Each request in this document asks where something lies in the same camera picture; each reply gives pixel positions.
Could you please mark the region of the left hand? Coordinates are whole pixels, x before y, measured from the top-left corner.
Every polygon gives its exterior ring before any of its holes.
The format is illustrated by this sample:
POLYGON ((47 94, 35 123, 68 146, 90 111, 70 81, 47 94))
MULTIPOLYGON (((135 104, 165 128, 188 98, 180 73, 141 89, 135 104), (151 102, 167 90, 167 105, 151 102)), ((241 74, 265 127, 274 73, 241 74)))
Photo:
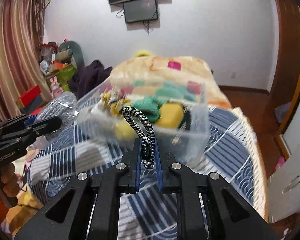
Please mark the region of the left hand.
POLYGON ((18 203, 17 194, 20 191, 20 187, 13 163, 9 163, 1 168, 1 182, 4 202, 9 208, 15 207, 18 203))

